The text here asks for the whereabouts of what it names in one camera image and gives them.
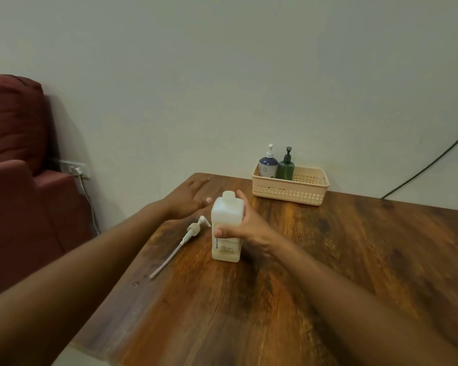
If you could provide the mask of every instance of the green pump bottle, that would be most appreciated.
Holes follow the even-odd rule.
[[[292,156],[290,152],[292,150],[291,146],[287,146],[287,154],[283,157],[283,160],[278,164],[278,168],[276,169],[276,176],[275,178],[280,179],[287,179],[288,181],[292,181],[293,179],[293,169],[295,165],[291,162]]]

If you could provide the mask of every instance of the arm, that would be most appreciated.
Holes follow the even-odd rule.
[[[332,269],[272,228],[245,202],[239,226],[222,226],[215,235],[248,240],[281,263],[348,348],[366,365],[458,365],[458,349]]]
[[[211,203],[207,179],[186,181],[109,231],[0,294],[0,364],[51,364],[121,278],[151,234]]]

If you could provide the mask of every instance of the sofa cushion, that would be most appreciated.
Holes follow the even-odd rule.
[[[46,101],[39,83],[0,74],[0,162],[24,160],[41,171],[47,147]]]

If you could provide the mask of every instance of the red sofa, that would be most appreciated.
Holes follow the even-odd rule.
[[[0,292],[92,238],[75,179],[43,167],[47,113],[39,83],[0,74]]]

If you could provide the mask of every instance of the hand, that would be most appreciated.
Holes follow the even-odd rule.
[[[216,238],[245,239],[251,245],[260,248],[265,255],[272,253],[273,244],[276,238],[281,237],[269,224],[263,220],[256,210],[252,207],[248,198],[241,190],[237,191],[238,197],[244,201],[244,218],[240,225],[223,225],[214,232]]]
[[[208,182],[208,178],[187,180],[169,193],[163,202],[168,209],[168,219],[179,220],[188,217],[212,203],[212,198],[195,197],[197,191]]]

